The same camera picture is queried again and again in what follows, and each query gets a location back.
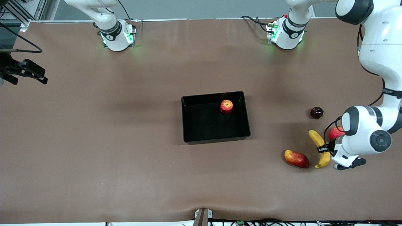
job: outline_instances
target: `cable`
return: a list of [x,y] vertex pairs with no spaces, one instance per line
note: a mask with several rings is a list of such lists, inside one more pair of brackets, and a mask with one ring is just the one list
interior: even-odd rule
[[11,30],[10,28],[6,27],[4,24],[0,23],[0,27],[4,27],[5,29],[7,29],[9,32],[13,33],[14,35],[16,35],[17,37],[21,38],[22,40],[28,42],[29,44],[31,44],[33,47],[37,48],[38,50],[25,50],[25,49],[14,49],[14,52],[25,52],[25,53],[41,53],[43,52],[43,50],[41,48],[39,48],[39,46],[33,44],[32,42],[30,42],[29,40],[27,40],[26,38],[22,37],[21,35],[15,33],[13,30]]
[[363,221],[358,221],[356,223],[348,223],[345,221],[341,221],[341,222],[332,222],[332,221],[322,221],[322,223],[327,223],[327,224],[323,224],[322,226],[355,226],[356,224],[359,224]]
[[[324,130],[324,136],[323,136],[324,141],[325,141],[325,137],[326,137],[326,132],[327,132],[327,130],[329,129],[329,127],[331,127],[334,123],[336,123],[336,122],[339,121],[340,119],[342,119],[342,116],[339,116],[335,121],[333,121],[331,124],[329,124],[329,125],[327,126],[327,128]],[[332,154],[332,152],[329,150],[329,148],[328,148],[326,142],[324,142],[324,145],[325,145],[325,148],[327,148],[327,150]]]
[[121,3],[120,0],[119,0],[119,3],[120,3],[121,7],[124,9],[124,12],[125,12],[126,15],[127,15],[127,19],[126,19],[126,20],[133,20],[133,19],[128,15],[127,10],[125,9],[124,5]]
[[336,128],[339,132],[344,133],[345,131],[340,130],[339,127],[338,127],[338,121],[339,121],[339,120],[337,120],[337,121],[335,122],[335,128]]
[[267,23],[262,23],[262,22],[260,21],[260,19],[258,18],[258,16],[257,16],[255,19],[253,19],[253,18],[251,18],[251,17],[249,17],[249,16],[242,16],[241,18],[248,18],[248,19],[250,19],[252,22],[259,24],[260,27],[261,27],[261,29],[262,29],[263,31],[265,31],[265,32],[267,32],[267,33],[270,33],[270,34],[273,34],[273,33],[274,33],[273,31],[268,31],[268,30],[266,30],[266,29],[263,27],[263,25],[267,26],[268,24],[267,24]]
[[[382,79],[382,89],[384,89],[385,88],[385,81],[384,81],[383,78],[381,78],[381,79]],[[373,103],[369,104],[369,106],[372,106],[373,104],[377,103],[377,101],[379,101],[383,95],[384,95],[384,93],[381,92],[380,96]]]
[[249,16],[241,16],[240,18],[247,18],[247,19],[250,19],[252,22],[254,22],[254,23],[259,23],[258,21],[256,21],[255,19],[253,19],[253,18],[251,18],[251,17],[249,17]]
[[108,9],[108,8],[106,8],[106,7],[105,7],[105,9],[106,9],[107,11],[113,13],[113,14],[115,13],[115,12],[113,12],[113,11],[110,11],[110,9]]
[[4,14],[6,13],[6,9],[4,9],[3,7],[0,7],[0,18],[2,18],[4,16]]
[[360,39],[363,41],[363,35],[361,34],[361,27],[359,26],[359,31],[357,32],[357,50],[360,51]]

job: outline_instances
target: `table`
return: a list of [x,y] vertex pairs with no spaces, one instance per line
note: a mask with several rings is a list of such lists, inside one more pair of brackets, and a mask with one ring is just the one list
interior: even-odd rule
[[[21,78],[1,95],[0,223],[149,222],[193,218],[400,220],[402,133],[353,170],[298,169],[286,149],[319,155],[307,131],[367,105],[381,79],[356,54],[358,27],[313,19],[304,41],[268,45],[242,20],[147,22],[112,52],[91,24],[31,23],[47,85]],[[18,48],[31,48],[18,40]],[[251,137],[183,142],[180,98],[244,91]],[[324,118],[310,119],[320,106]]]

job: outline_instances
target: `red apple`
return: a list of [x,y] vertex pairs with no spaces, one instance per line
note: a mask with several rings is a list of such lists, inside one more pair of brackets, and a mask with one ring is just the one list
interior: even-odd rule
[[221,112],[224,114],[229,114],[233,110],[233,103],[228,100],[224,100],[220,106]]
[[308,161],[307,157],[302,153],[294,152],[291,150],[285,151],[285,159],[291,165],[300,167],[300,168],[308,168],[310,162]]
[[336,127],[331,128],[331,130],[329,131],[329,134],[328,134],[328,137],[330,140],[335,139],[335,138],[345,134],[345,132],[341,132],[341,131],[343,131],[342,127],[338,126],[338,129],[340,129],[340,131],[337,130]]

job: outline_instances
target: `black box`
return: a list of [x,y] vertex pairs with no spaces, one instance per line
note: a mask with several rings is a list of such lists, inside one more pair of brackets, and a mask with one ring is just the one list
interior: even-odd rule
[[[233,103],[230,114],[223,114],[223,100]],[[181,98],[183,137],[188,144],[244,140],[250,136],[244,93],[225,92]]]

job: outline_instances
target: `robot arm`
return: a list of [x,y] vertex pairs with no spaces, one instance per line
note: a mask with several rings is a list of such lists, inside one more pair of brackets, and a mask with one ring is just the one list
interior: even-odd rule
[[118,20],[108,7],[115,6],[118,0],[65,0],[65,2],[87,14],[100,30],[103,42],[113,51],[122,51],[134,44],[133,25]]
[[286,0],[291,7],[287,18],[280,18],[268,27],[268,39],[282,49],[293,49],[302,41],[304,29],[310,20],[312,5],[321,2],[336,2],[337,0]]
[[339,0],[336,16],[362,24],[365,36],[359,50],[364,69],[383,78],[381,106],[353,106],[342,115],[345,135],[331,140],[328,148],[335,169],[364,164],[359,155],[382,153],[391,146],[391,134],[402,127],[402,3],[400,0]]

